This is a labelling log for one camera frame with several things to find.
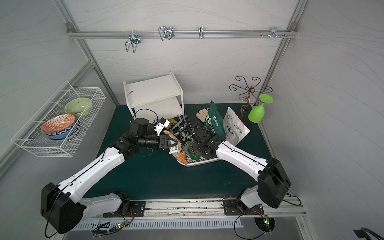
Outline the orange snack bag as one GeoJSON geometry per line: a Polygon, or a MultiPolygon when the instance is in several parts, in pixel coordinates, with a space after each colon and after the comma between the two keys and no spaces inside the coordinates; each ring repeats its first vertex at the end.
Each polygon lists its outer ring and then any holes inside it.
{"type": "Polygon", "coordinates": [[[169,154],[172,155],[180,164],[187,165],[187,155],[183,149],[182,143],[170,131],[164,131],[166,135],[171,137],[173,141],[177,141],[177,145],[170,147],[169,154]]]}

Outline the black white fertilizer bag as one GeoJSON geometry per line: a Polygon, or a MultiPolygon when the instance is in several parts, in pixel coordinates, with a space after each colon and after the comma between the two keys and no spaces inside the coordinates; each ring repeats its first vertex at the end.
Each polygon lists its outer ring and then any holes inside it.
{"type": "Polygon", "coordinates": [[[187,146],[193,138],[193,130],[187,115],[170,128],[170,132],[178,139],[183,147],[187,146]]]}

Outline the white perforated plastic basket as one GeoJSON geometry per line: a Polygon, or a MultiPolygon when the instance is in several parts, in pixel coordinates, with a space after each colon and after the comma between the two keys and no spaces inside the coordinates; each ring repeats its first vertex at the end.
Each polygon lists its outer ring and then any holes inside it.
{"type": "Polygon", "coordinates": [[[188,148],[189,146],[184,146],[183,148],[183,150],[185,150],[184,151],[184,153],[186,154],[185,162],[187,164],[185,164],[179,157],[176,147],[171,147],[169,154],[172,155],[176,159],[176,161],[184,167],[194,167],[194,166],[204,165],[208,163],[213,163],[220,160],[218,158],[205,158],[204,156],[199,156],[198,160],[193,160],[188,153],[188,148]]]}

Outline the white green fertilizer bag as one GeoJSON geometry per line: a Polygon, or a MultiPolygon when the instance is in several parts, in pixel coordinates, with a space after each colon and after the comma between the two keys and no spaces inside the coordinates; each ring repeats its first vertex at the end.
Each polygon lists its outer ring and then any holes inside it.
{"type": "Polygon", "coordinates": [[[230,107],[227,108],[223,126],[226,132],[226,141],[234,146],[251,132],[230,107]]]}

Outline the dark green soil bag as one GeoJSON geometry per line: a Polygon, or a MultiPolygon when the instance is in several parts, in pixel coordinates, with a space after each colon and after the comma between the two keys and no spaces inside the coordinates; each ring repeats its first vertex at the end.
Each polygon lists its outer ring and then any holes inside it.
{"type": "Polygon", "coordinates": [[[213,101],[210,102],[203,128],[211,136],[217,135],[220,138],[226,138],[224,119],[213,101]]]}

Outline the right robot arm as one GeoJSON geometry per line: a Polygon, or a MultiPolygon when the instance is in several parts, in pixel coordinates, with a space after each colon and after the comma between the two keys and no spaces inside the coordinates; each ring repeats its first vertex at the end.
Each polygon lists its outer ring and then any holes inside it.
{"type": "Polygon", "coordinates": [[[226,161],[251,176],[257,185],[247,188],[236,198],[235,206],[245,214],[253,207],[265,204],[279,208],[291,182],[279,160],[266,160],[245,152],[218,135],[209,134],[204,128],[192,131],[192,147],[198,156],[226,161]]]}

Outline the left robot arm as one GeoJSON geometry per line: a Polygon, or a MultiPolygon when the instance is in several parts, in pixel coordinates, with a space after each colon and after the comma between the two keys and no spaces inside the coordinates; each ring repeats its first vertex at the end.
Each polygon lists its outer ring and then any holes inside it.
{"type": "Polygon", "coordinates": [[[164,133],[170,122],[164,118],[152,124],[144,118],[131,122],[130,130],[113,141],[108,148],[82,170],[59,184],[47,184],[41,194],[41,215],[59,234],[72,230],[88,218],[115,213],[125,217],[129,198],[116,191],[85,199],[84,195],[111,170],[121,165],[141,148],[167,150],[179,142],[164,133]]]}

